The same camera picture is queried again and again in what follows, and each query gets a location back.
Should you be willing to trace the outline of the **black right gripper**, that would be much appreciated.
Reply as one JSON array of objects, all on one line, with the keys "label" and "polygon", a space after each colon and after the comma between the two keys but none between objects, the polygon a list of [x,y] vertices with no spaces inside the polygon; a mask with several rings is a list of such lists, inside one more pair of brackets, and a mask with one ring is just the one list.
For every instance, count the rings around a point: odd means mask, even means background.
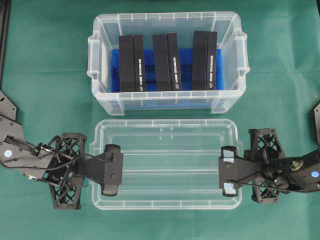
[{"label": "black right gripper", "polygon": [[250,129],[250,149],[239,156],[235,146],[223,146],[218,159],[219,188],[223,196],[238,196],[243,186],[252,187],[251,199],[259,204],[277,203],[280,194],[302,188],[290,174],[299,160],[288,158],[274,128]]}]

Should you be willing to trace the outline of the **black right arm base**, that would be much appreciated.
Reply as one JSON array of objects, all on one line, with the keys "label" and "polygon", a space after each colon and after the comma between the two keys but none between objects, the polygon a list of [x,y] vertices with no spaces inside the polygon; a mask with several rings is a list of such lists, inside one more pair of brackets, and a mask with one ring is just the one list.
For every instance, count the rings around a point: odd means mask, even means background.
[{"label": "black right arm base", "polygon": [[315,132],[316,132],[316,142],[320,145],[320,103],[318,103],[313,109],[314,122],[315,122]]}]

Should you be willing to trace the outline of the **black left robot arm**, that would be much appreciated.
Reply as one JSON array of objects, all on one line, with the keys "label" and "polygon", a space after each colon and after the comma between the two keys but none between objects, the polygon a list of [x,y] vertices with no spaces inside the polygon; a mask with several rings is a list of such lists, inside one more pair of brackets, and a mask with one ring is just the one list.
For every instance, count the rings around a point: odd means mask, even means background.
[{"label": "black left robot arm", "polygon": [[78,132],[54,136],[48,144],[33,145],[25,140],[20,123],[0,117],[0,164],[20,171],[25,177],[49,186],[54,209],[79,210],[85,179],[98,183],[107,197],[118,194],[122,184],[121,148],[107,144],[104,152],[85,152],[87,137]]}]

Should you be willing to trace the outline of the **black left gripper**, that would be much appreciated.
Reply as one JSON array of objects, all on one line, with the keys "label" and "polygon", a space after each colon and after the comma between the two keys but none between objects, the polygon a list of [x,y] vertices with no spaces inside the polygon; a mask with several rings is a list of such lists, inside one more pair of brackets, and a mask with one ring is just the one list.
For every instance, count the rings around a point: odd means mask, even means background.
[{"label": "black left gripper", "polygon": [[104,152],[91,155],[85,152],[87,137],[82,133],[64,132],[48,144],[37,148],[48,150],[53,158],[42,177],[47,183],[56,210],[79,210],[85,179],[98,183],[101,194],[114,197],[122,183],[123,158],[121,147],[106,144]]}]

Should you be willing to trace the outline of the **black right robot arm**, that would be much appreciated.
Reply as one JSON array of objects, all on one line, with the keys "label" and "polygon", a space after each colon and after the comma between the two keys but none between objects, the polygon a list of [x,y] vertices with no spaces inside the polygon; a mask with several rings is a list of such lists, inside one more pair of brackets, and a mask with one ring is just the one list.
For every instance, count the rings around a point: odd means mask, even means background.
[{"label": "black right robot arm", "polygon": [[219,187],[225,197],[238,196],[252,187],[251,199],[259,204],[277,203],[280,194],[320,190],[320,151],[287,157],[274,128],[250,129],[250,149],[239,156],[235,146],[221,147]]}]

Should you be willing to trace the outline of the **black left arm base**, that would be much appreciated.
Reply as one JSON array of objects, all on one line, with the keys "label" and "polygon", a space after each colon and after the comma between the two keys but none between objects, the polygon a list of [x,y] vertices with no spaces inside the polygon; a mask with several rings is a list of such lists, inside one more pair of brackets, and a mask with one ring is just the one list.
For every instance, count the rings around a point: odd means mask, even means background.
[{"label": "black left arm base", "polygon": [[13,121],[16,120],[17,108],[2,91],[0,91],[0,114]]}]

